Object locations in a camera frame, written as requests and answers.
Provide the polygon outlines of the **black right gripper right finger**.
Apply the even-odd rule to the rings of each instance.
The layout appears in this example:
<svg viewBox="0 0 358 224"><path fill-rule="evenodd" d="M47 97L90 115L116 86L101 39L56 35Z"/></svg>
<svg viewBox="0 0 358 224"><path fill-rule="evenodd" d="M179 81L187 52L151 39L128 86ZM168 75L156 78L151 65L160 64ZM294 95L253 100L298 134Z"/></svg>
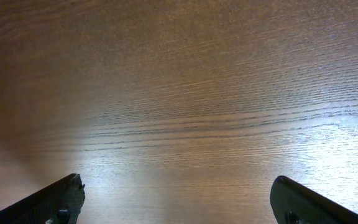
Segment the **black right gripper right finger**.
<svg viewBox="0 0 358 224"><path fill-rule="evenodd" d="M358 224L357 213L284 175L272 184L270 205L279 224Z"/></svg>

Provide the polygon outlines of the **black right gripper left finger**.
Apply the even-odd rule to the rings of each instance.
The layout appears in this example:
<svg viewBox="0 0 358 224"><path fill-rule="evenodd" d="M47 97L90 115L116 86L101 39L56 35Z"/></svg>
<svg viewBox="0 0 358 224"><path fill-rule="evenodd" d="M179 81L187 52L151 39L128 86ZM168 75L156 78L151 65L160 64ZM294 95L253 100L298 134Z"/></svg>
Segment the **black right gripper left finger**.
<svg viewBox="0 0 358 224"><path fill-rule="evenodd" d="M76 223L85 202L80 174L70 174L0 211L0 224Z"/></svg>

